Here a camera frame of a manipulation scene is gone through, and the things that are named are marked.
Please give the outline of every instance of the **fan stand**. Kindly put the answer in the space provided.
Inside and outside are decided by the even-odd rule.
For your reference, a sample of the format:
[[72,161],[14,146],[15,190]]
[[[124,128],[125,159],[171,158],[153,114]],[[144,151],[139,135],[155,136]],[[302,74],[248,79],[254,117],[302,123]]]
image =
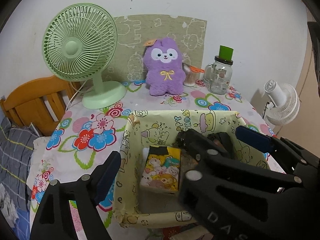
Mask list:
[[82,104],[88,109],[101,109],[121,100],[127,92],[117,81],[102,81],[101,72],[93,75],[93,90],[84,94]]

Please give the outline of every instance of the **black cord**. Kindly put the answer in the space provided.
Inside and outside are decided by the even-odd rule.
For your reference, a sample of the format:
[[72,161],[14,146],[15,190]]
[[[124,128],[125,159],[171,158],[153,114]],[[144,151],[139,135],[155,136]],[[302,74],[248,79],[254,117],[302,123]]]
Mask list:
[[262,117],[262,119],[264,119],[264,116],[265,116],[266,110],[267,110],[267,105],[269,105],[269,104],[270,104],[270,102],[267,102],[267,103],[266,103],[266,107],[264,108],[264,112],[263,112],[263,117]]

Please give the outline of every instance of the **floral tablecloth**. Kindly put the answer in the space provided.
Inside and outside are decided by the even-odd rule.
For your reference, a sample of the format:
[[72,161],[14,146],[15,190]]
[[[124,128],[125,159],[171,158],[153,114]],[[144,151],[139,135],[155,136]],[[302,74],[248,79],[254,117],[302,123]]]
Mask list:
[[[153,97],[149,95],[145,81],[124,82],[123,85],[127,88],[127,94],[110,107],[100,110],[86,109],[81,103],[81,97],[78,97],[64,114],[47,144],[39,174],[34,182],[30,226],[51,180],[57,179],[61,183],[75,181],[83,174],[91,174],[97,165],[104,163],[113,150],[119,151],[131,111],[143,113],[147,110],[206,108],[233,110],[241,114],[250,129],[274,135],[252,105],[232,86],[225,95],[214,95],[207,90],[202,81],[197,80],[194,87],[185,87],[184,93],[180,96],[165,94]],[[122,162],[125,162],[127,156],[121,158]],[[266,154],[265,158],[272,170],[282,172],[271,156]],[[149,234],[146,228],[121,228],[113,220],[113,187],[114,185],[105,200],[97,207],[109,234],[113,239],[144,239]],[[70,209],[79,239],[86,239],[75,202],[70,201]],[[157,235],[157,239],[169,239],[170,235],[167,232],[177,232],[177,229],[165,229],[162,236]]]

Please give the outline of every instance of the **green fan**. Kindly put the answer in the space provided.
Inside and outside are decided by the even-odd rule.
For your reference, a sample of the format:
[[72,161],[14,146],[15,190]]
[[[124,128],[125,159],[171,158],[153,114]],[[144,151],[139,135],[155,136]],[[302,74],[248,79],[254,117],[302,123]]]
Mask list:
[[47,67],[67,81],[93,80],[82,103],[89,109],[111,106],[124,97],[119,82],[103,82],[101,72],[112,59],[117,44],[116,25],[103,8],[88,3],[71,5],[49,24],[43,38],[43,57]]

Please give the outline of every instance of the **black jar lid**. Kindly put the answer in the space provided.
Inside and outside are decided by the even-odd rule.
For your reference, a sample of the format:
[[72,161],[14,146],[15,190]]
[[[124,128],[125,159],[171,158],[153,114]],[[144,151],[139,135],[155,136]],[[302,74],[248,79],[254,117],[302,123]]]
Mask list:
[[214,60],[215,61],[218,61],[218,62],[220,62],[220,63],[222,63],[222,64],[226,64],[226,65],[232,65],[233,64],[233,61],[232,60],[225,60],[225,59],[223,59],[223,58],[219,58],[219,56],[215,56],[214,57]]

